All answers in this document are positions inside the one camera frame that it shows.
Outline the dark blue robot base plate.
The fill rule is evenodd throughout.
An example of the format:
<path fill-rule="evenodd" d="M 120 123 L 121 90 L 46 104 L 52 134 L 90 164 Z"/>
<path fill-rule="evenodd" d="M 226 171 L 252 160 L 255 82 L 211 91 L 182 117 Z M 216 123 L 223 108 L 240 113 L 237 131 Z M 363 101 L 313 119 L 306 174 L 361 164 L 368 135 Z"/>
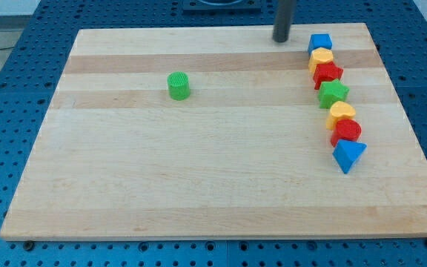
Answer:
<path fill-rule="evenodd" d="M 194 11 L 260 11 L 262 0 L 181 0 L 184 13 Z"/>

